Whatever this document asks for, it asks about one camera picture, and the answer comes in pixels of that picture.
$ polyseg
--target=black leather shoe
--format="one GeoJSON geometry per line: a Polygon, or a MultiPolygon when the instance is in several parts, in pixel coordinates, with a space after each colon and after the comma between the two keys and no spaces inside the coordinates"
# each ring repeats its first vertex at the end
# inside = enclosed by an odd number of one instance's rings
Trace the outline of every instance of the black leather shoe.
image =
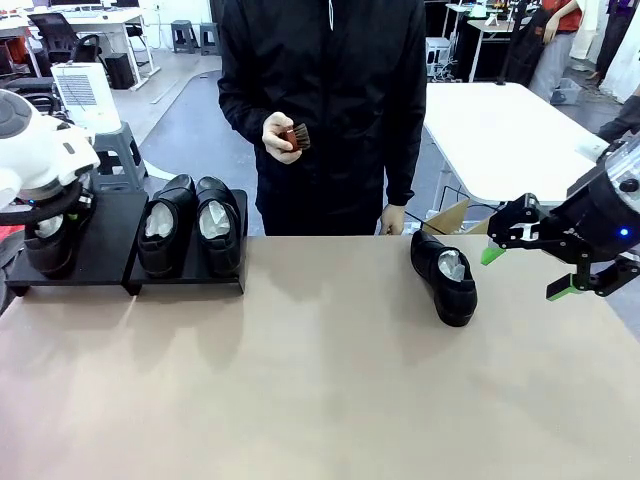
{"type": "Polygon", "coordinates": [[[209,273],[212,276],[224,276],[233,273],[240,265],[240,210],[233,193],[222,180],[204,177],[198,182],[198,238],[209,273]],[[207,239],[200,229],[200,214],[208,208],[211,201],[222,205],[229,218],[230,230],[225,235],[207,239]]]}
{"type": "Polygon", "coordinates": [[[61,215],[62,225],[53,235],[40,238],[36,234],[38,224],[25,225],[24,246],[33,268],[45,277],[64,276],[73,267],[73,227],[66,215],[61,215]]]}
{"type": "Polygon", "coordinates": [[[440,319],[451,327],[467,325],[478,305],[476,283],[467,257],[457,248],[447,247],[433,235],[418,230],[411,240],[411,263],[418,275],[431,285],[440,319]],[[447,277],[438,266],[440,255],[447,251],[458,252],[465,267],[464,279],[460,282],[447,277]]]}
{"type": "Polygon", "coordinates": [[[60,218],[62,223],[48,237],[36,233],[40,224],[24,227],[24,247],[31,266],[45,277],[62,278],[69,275],[74,267],[78,242],[82,241],[83,227],[95,211],[93,195],[83,192],[81,199],[68,213],[60,218]]]}
{"type": "Polygon", "coordinates": [[[162,190],[156,192],[147,203],[138,228],[138,258],[150,277],[171,276],[189,247],[191,230],[196,212],[196,191],[189,175],[178,175],[170,180],[162,190]],[[165,238],[160,235],[147,237],[145,230],[147,217],[158,203],[167,206],[173,217],[173,228],[165,238]]]}

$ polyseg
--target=gray stool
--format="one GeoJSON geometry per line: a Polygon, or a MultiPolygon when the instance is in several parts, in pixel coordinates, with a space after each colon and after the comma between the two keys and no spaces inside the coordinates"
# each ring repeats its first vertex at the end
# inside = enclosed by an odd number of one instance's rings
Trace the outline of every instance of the gray stool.
{"type": "Polygon", "coordinates": [[[220,55],[220,37],[217,23],[203,23],[200,26],[201,55],[220,55]]]}
{"type": "Polygon", "coordinates": [[[189,20],[171,22],[171,37],[173,38],[173,53],[178,53],[178,50],[196,53],[198,39],[189,20]]]}
{"type": "Polygon", "coordinates": [[[91,171],[94,191],[143,190],[147,169],[128,123],[122,122],[115,132],[96,134],[93,149],[100,157],[100,165],[91,171]],[[122,167],[122,172],[114,173],[114,167],[122,167]]]}

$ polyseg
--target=person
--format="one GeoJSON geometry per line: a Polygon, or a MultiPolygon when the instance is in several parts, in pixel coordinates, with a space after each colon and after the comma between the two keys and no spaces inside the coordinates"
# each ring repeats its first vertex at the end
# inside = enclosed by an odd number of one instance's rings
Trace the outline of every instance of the person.
{"type": "Polygon", "coordinates": [[[618,116],[600,127],[598,136],[613,143],[628,131],[634,135],[640,131],[640,86],[624,102],[618,116]]]}
{"type": "Polygon", "coordinates": [[[551,17],[543,36],[546,46],[533,73],[529,90],[548,103],[569,63],[573,39],[582,21],[582,11],[578,0],[542,0],[542,8],[551,17]]]}
{"type": "Polygon", "coordinates": [[[425,31],[422,0],[227,0],[220,107],[254,145],[267,235],[402,233],[425,31]],[[311,148],[293,152],[279,135],[303,123],[311,148]]]}
{"type": "Polygon", "coordinates": [[[604,32],[602,47],[596,60],[596,69],[587,80],[598,82],[607,76],[613,57],[616,56],[616,52],[627,34],[635,13],[635,9],[633,6],[629,6],[629,3],[632,3],[631,0],[609,0],[609,6],[607,7],[609,19],[604,32]]]}

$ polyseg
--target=shoe brush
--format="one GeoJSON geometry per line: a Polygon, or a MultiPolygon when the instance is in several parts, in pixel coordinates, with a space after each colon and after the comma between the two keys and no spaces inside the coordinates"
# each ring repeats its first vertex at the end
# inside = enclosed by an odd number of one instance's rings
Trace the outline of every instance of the shoe brush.
{"type": "Polygon", "coordinates": [[[292,152],[298,150],[307,150],[311,147],[311,139],[309,138],[309,131],[304,123],[301,123],[297,127],[293,127],[284,133],[280,134],[280,138],[293,145],[292,152]]]}

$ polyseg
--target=black shoe stand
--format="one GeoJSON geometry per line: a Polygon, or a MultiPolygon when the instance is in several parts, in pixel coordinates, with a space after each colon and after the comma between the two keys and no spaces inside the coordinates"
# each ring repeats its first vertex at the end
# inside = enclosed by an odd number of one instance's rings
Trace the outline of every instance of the black shoe stand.
{"type": "Polygon", "coordinates": [[[6,281],[17,296],[30,287],[121,285],[131,295],[129,276],[136,257],[135,240],[145,192],[100,192],[96,209],[80,231],[73,249],[74,262],[66,276],[48,278],[35,270],[23,250],[6,281]]]}
{"type": "Polygon", "coordinates": [[[191,231],[189,248],[184,259],[179,262],[181,265],[175,269],[174,275],[166,278],[152,278],[142,268],[138,255],[135,255],[133,271],[129,278],[127,291],[131,295],[140,293],[143,285],[200,285],[200,284],[235,284],[240,288],[240,293],[244,293],[246,278],[246,258],[247,258],[247,228],[249,224],[249,214],[247,209],[247,192],[244,190],[231,190],[236,198],[240,209],[240,219],[242,231],[240,265],[237,270],[228,276],[211,276],[207,268],[207,262],[203,258],[198,240],[198,220],[194,222],[191,231]]]}

